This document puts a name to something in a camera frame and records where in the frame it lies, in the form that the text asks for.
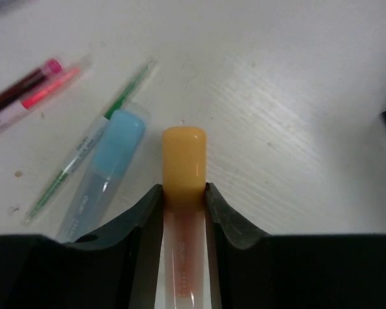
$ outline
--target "blue marker cap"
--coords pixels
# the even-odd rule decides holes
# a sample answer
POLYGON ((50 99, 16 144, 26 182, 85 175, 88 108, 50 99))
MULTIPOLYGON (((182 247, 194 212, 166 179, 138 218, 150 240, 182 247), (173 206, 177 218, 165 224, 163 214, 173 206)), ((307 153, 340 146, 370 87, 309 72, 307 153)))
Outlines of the blue marker cap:
POLYGON ((90 168, 109 177, 122 177, 143 137, 145 123, 128 111, 117 110, 99 141, 90 168))

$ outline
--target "orange marker cap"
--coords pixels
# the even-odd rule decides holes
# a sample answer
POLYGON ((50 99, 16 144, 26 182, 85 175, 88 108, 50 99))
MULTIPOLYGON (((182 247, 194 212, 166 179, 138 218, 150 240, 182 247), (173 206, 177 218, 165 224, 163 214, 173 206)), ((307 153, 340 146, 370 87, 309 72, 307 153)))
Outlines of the orange marker cap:
POLYGON ((206 132, 171 127, 163 132, 163 191, 171 206, 203 202, 206 187, 206 132))

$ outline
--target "white surface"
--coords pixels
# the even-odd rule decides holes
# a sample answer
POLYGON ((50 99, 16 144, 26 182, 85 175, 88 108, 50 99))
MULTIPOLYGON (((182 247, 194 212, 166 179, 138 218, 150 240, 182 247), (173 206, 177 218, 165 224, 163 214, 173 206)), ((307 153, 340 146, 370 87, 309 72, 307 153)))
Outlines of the white surface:
MULTIPOLYGON (((208 133, 209 181, 267 232, 386 232, 386 0, 32 0, 0 16, 0 89, 87 53, 89 76, 0 135, 0 233, 26 232, 54 168, 150 56, 135 101, 151 124, 105 221, 160 182, 161 132, 185 124, 208 133)), ((85 168, 31 230, 55 235, 85 168)))

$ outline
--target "brown spot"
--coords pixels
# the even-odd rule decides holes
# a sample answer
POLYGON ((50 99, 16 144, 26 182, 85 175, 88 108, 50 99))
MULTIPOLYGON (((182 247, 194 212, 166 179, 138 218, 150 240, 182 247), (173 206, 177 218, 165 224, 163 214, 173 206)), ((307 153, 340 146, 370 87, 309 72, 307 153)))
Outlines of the brown spot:
POLYGON ((11 207, 7 208, 7 214, 11 217, 11 216, 13 216, 13 214, 16 211, 19 211, 19 210, 20 210, 20 206, 19 205, 11 206, 11 207))

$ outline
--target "tabletop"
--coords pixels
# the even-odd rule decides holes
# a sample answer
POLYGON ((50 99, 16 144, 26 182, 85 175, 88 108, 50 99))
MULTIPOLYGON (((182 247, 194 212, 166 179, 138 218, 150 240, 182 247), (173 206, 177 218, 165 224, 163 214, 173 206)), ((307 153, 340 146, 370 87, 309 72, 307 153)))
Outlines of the tabletop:
POLYGON ((182 125, 207 132, 208 181, 265 231, 386 232, 386 0, 30 0, 0 14, 0 90, 83 55, 80 80, 0 134, 0 234, 55 236, 86 164, 31 227, 23 216, 150 57, 133 99, 149 125, 103 222, 161 182, 161 133, 182 125))

